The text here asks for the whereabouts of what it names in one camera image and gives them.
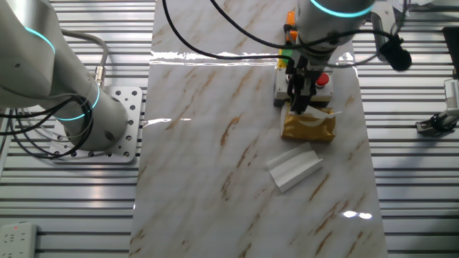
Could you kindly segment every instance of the white marble surface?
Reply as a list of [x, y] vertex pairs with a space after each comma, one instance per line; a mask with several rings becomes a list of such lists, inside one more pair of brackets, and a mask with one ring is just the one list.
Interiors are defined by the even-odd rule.
[[[226, 9], [259, 36], [281, 42], [276, 33], [293, 2], [233, 0]], [[208, 1], [168, 3], [179, 30], [188, 39], [200, 35], [202, 49], [275, 53], [249, 39], [236, 49], [234, 39], [244, 37]], [[302, 142], [280, 138], [274, 61], [186, 59], [196, 55], [164, 23], [159, 1], [130, 257], [387, 257], [355, 70], [333, 73], [339, 84], [330, 106], [343, 113], [335, 140], [313, 143], [323, 168], [280, 193], [266, 162]]]

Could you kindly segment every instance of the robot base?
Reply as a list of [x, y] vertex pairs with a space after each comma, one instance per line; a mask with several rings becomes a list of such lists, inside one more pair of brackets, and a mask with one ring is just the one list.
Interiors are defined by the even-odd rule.
[[[106, 151], [77, 150], [75, 156], [67, 156], [59, 160], [54, 159], [56, 164], [127, 164], [134, 160], [137, 151], [138, 125], [141, 117], [142, 89], [139, 87], [105, 87], [105, 91], [111, 97], [123, 103], [128, 113], [128, 125], [123, 137]], [[56, 122], [55, 133], [65, 135], [64, 126]], [[65, 153], [73, 147], [72, 143], [59, 143], [53, 141], [49, 151]]]

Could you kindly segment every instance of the white paper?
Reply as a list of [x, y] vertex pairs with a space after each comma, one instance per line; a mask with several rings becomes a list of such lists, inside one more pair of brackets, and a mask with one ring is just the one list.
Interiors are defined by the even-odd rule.
[[306, 108], [306, 111], [302, 115], [311, 115], [313, 118], [325, 119], [325, 118], [334, 118], [339, 113], [340, 112], [336, 112], [336, 113], [333, 113], [333, 114], [327, 114], [325, 112], [322, 112], [322, 111], [318, 110], [317, 108], [308, 106]]
[[280, 192], [285, 192], [322, 167], [322, 160], [311, 147], [304, 143], [271, 161], [267, 167]]
[[[389, 3], [392, 4], [392, 6], [399, 10], [400, 12], [403, 12], [403, 0], [387, 0]], [[433, 2], [434, 0], [411, 0], [411, 4], [419, 4], [419, 5], [425, 5]]]

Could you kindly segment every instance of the white power strip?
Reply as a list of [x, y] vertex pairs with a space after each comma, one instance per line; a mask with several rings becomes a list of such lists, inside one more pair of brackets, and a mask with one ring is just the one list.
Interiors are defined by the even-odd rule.
[[0, 258], [34, 258], [37, 226], [32, 223], [0, 228]]

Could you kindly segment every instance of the gold foil bag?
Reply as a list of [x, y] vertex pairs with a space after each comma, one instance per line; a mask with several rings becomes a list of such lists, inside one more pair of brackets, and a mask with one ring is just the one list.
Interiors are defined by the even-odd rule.
[[[317, 108], [329, 115], [334, 114], [332, 108]], [[336, 117], [314, 118], [306, 113], [290, 115], [290, 103], [282, 107], [280, 116], [280, 137], [300, 140], [319, 140], [331, 142], [335, 138]]]

